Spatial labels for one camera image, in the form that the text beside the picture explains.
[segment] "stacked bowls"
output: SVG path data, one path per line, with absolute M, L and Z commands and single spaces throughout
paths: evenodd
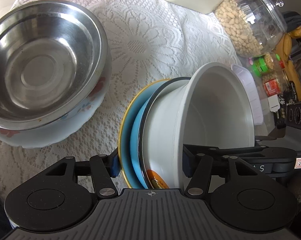
M 12 10 L 0 19 L 0 131 L 20 136 L 81 113 L 110 73 L 106 33 L 86 8 L 40 0 Z
M 162 80 L 142 90 L 126 111 L 118 148 L 130 187 L 184 188 L 183 144 L 241 148 L 254 143 L 241 81 L 213 62 L 192 78 Z

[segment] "metal bowl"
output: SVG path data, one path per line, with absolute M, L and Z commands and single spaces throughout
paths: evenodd
M 40 0 L 0 19 L 0 127 L 26 130 L 67 114 L 96 85 L 105 31 L 86 8 Z

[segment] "white lace tablecloth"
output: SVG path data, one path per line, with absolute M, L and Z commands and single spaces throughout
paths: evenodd
M 35 1 L 16 0 L 13 7 Z M 113 74 L 102 105 L 67 139 L 44 148 L 23 149 L 0 141 L 0 196 L 59 159 L 77 161 L 109 154 L 117 147 L 126 107 L 148 83 L 191 76 L 201 65 L 237 63 L 235 50 L 213 14 L 203 15 L 164 0 L 69 0 L 91 10 L 103 24 L 113 57 Z M 127 187 L 120 175 L 114 179 Z M 88 185 L 87 179 L 82 184 Z

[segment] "white plate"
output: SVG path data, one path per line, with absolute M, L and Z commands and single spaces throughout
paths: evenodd
M 101 105 L 109 87 L 112 66 L 106 64 L 97 85 L 78 106 L 58 120 L 31 130 L 7 130 L 0 128 L 0 140 L 11 146 L 38 148 L 66 139 L 78 131 Z

